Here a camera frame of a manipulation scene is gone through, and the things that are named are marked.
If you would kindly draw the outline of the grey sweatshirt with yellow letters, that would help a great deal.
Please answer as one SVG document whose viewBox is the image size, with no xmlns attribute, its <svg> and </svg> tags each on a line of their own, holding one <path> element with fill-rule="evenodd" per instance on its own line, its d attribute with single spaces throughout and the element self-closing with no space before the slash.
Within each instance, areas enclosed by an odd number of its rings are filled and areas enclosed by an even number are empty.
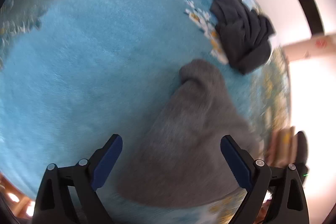
<svg viewBox="0 0 336 224">
<path fill-rule="evenodd" d="M 224 198 L 238 184 L 220 143 L 230 135 L 251 156 L 259 137 L 233 105 L 216 66 L 195 59 L 181 67 L 181 86 L 140 140 L 118 181 L 127 199 L 155 207 L 196 207 Z"/>
</svg>

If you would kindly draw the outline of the dark navy fleece jacket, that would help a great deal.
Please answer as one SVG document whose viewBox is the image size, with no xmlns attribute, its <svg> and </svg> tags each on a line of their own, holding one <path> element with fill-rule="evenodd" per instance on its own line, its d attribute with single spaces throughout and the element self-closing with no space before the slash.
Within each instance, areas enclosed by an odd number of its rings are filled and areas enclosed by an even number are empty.
<svg viewBox="0 0 336 224">
<path fill-rule="evenodd" d="M 267 16 L 242 0 L 213 0 L 210 11 L 217 19 L 215 30 L 231 68 L 246 75 L 269 60 L 269 38 L 275 31 Z"/>
</svg>

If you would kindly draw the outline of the white door with red ornament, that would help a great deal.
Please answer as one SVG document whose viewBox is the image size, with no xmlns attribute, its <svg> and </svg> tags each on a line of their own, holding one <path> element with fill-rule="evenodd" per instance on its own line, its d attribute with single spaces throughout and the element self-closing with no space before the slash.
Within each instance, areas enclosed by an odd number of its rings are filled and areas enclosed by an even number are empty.
<svg viewBox="0 0 336 224">
<path fill-rule="evenodd" d="M 314 36 L 282 47 L 289 62 L 335 55 L 335 34 Z"/>
</svg>

